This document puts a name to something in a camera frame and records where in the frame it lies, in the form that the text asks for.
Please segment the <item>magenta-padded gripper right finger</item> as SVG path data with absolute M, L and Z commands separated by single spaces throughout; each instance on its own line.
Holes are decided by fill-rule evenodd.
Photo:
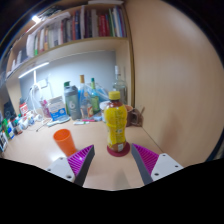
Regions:
M 182 166 L 166 153 L 156 154 L 137 144 L 132 144 L 131 153 L 145 185 L 182 169 Z

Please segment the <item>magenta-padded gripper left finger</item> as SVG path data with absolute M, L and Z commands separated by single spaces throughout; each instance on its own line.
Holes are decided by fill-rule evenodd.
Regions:
M 47 168 L 47 171 L 82 186 L 94 156 L 94 146 L 90 145 L 67 158 L 59 157 Z

